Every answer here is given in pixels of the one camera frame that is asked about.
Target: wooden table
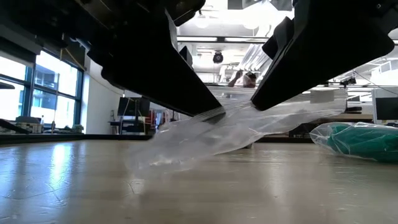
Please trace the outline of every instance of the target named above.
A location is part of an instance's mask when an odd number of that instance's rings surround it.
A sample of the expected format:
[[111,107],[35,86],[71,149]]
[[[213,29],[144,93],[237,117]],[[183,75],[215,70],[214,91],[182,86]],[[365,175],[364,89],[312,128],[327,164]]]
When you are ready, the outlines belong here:
[[342,113],[336,116],[331,116],[330,119],[347,119],[347,120],[356,120],[356,119],[373,119],[373,114],[348,114]]
[[0,223],[397,223],[398,166],[314,144],[256,144],[194,169],[135,179],[146,143],[78,141],[0,148]]

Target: plastic bag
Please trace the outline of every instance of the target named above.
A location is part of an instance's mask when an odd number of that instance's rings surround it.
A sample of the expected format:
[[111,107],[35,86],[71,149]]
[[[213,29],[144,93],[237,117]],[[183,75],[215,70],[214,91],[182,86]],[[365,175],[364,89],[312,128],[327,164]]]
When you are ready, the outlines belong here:
[[317,93],[299,95],[266,111],[258,111],[247,99],[237,100],[196,117],[165,124],[142,149],[131,151],[126,165],[136,174],[189,169],[197,160],[343,112],[346,92],[328,93],[332,97],[327,100],[320,101]]
[[398,128],[335,122],[319,125],[310,136],[315,144],[335,154],[398,162]]
[[231,103],[239,103],[249,101],[256,89],[254,88],[239,88],[226,86],[208,86],[211,93],[221,103],[226,106]]

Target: white wall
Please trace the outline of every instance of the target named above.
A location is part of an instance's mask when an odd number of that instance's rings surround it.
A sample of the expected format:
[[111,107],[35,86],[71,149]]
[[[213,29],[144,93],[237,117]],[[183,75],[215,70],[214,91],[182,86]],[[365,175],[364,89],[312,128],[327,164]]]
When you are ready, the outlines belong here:
[[216,74],[215,73],[204,73],[204,72],[197,72],[198,77],[204,83],[213,83],[217,82]]
[[372,71],[371,81],[377,85],[398,86],[398,70]]
[[111,134],[111,111],[115,117],[123,91],[101,77],[102,67],[86,56],[87,72],[83,82],[81,124],[86,134]]

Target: computer monitor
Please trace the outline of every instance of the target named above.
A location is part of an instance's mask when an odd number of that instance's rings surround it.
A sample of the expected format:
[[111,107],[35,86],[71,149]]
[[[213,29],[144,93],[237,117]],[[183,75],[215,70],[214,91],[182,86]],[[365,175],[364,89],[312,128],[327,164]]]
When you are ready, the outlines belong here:
[[378,120],[398,120],[398,97],[376,98]]
[[138,97],[120,97],[118,116],[149,116],[150,101]]

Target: person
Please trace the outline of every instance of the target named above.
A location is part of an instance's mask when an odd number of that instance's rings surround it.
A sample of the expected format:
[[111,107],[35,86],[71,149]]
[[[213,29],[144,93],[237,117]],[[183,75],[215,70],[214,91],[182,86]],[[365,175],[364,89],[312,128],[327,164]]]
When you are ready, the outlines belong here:
[[[237,71],[235,74],[235,77],[228,83],[228,87],[234,87],[236,81],[242,77],[242,74],[243,74],[242,70]],[[255,88],[256,80],[257,80],[257,76],[255,74],[253,74],[251,72],[247,72],[243,76],[243,88]],[[253,145],[253,143],[247,145],[243,149],[251,149],[252,145]]]

